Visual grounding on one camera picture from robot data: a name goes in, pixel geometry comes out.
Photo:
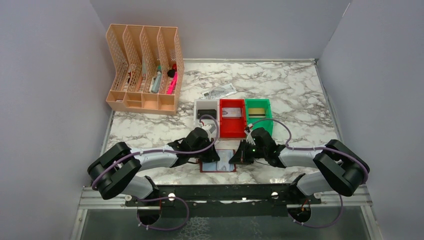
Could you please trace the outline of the red leather card holder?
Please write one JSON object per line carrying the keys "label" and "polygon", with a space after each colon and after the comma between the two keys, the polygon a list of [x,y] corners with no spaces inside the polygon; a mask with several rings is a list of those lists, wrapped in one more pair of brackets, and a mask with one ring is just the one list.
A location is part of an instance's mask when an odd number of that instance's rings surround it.
{"label": "red leather card holder", "polygon": [[217,162],[202,162],[199,159],[196,160],[196,162],[198,164],[200,164],[199,170],[201,173],[234,173],[237,171],[236,165],[235,166],[235,170],[233,172],[218,172],[217,171]]}

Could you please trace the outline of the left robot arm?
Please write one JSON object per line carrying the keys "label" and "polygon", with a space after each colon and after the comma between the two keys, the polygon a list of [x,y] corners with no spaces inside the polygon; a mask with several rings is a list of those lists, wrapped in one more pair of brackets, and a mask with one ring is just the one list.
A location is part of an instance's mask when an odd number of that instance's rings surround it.
{"label": "left robot arm", "polygon": [[132,150],[125,142],[118,142],[95,160],[87,173],[92,179],[92,189],[104,200],[125,194],[138,197],[149,206],[157,200],[157,186],[149,176],[137,176],[137,173],[179,167],[190,159],[204,163],[219,161],[215,139],[209,130],[196,127],[186,137],[156,148]]}

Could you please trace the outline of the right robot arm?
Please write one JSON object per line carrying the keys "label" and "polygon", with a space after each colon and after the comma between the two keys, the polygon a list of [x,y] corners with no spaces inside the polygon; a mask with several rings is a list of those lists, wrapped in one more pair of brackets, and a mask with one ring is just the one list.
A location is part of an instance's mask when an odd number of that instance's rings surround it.
{"label": "right robot arm", "polygon": [[300,204],[315,193],[335,191],[350,197],[367,181],[369,166],[337,139],[324,146],[295,148],[277,144],[270,133],[259,127],[241,140],[230,164],[248,165],[265,159],[275,168],[307,167],[318,171],[300,174],[290,185],[289,199]]}

